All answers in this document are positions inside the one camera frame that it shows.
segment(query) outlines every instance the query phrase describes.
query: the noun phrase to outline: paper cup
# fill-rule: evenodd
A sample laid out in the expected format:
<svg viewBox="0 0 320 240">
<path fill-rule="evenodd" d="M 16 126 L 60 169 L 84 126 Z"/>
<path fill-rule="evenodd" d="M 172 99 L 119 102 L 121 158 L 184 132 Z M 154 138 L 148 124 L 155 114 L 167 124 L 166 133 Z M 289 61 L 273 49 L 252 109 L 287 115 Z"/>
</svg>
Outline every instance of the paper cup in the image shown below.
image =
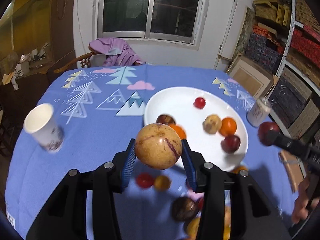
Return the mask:
<svg viewBox="0 0 320 240">
<path fill-rule="evenodd" d="M 23 128 L 48 152 L 55 153 L 61 149 L 63 132 L 53 118 L 51 104 L 41 104 L 32 109 L 23 122 Z"/>
</svg>

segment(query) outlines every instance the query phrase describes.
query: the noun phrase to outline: window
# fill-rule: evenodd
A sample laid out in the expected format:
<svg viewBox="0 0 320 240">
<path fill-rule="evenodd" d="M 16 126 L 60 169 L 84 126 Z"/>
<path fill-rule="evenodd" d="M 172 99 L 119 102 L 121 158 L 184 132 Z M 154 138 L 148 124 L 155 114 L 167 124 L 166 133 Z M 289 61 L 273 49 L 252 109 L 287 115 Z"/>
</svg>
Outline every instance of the window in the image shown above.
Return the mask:
<svg viewBox="0 0 320 240">
<path fill-rule="evenodd" d="M 98 36 L 149 38 L 193 44 L 202 1 L 100 0 Z"/>
</svg>

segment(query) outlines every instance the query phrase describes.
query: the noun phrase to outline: screw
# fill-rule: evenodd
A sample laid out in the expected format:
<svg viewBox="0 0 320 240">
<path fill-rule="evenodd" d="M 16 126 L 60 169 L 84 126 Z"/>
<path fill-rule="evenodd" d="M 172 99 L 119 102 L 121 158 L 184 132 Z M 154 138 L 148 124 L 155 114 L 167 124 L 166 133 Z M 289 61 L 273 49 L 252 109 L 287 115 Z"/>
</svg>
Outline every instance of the screw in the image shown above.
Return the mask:
<svg viewBox="0 0 320 240">
<path fill-rule="evenodd" d="M 69 176 L 75 176 L 75 175 L 77 175 L 77 173 L 78 173 L 78 171 L 73 169 L 73 170 L 69 171 Z"/>
<path fill-rule="evenodd" d="M 213 168 L 213 164 L 212 164 L 212 163 L 209 163 L 209 162 L 204 163 L 203 166 L 204 166 L 206 169 L 212 169 L 212 168 Z"/>
<path fill-rule="evenodd" d="M 104 164 L 104 167 L 106 169 L 111 169 L 113 167 L 113 163 L 112 162 L 107 162 L 107 163 Z"/>
<path fill-rule="evenodd" d="M 247 177 L 249 175 L 249 172 L 247 170 L 241 170 L 239 171 L 239 174 L 242 176 L 242 177 Z"/>
</svg>

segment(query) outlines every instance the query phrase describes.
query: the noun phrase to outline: soda can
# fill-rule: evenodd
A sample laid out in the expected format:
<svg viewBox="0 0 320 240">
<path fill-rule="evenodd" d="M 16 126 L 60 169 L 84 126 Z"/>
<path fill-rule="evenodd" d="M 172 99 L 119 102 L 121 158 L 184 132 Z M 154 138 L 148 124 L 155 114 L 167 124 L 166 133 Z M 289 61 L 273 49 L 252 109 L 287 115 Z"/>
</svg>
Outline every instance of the soda can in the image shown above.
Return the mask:
<svg viewBox="0 0 320 240">
<path fill-rule="evenodd" d="M 248 122 L 252 126 L 258 127 L 270 114 L 271 108 L 271 103 L 268 99 L 258 98 L 251 110 L 247 113 Z"/>
</svg>

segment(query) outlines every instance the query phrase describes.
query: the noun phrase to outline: window frame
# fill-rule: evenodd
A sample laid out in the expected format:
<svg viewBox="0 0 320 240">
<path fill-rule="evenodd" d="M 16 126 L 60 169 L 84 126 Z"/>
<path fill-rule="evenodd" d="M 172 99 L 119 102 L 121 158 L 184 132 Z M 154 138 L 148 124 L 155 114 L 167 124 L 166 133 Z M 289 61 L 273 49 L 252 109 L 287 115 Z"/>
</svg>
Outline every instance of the window frame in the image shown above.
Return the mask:
<svg viewBox="0 0 320 240">
<path fill-rule="evenodd" d="M 204 22 L 209 6 L 209 0 L 198 0 L 195 23 L 192 30 L 191 38 L 167 33 L 153 33 L 151 32 L 151 21 L 153 14 L 153 6 L 155 0 L 149 0 L 147 22 L 145 31 L 119 31 L 119 32 L 103 32 L 103 9 L 104 0 L 98 0 L 98 22 L 97 22 L 97 36 L 99 38 L 129 38 L 129 39 L 145 39 L 158 41 L 171 41 L 176 43 L 184 43 L 187 45 L 199 45 L 202 32 L 204 29 Z"/>
</svg>

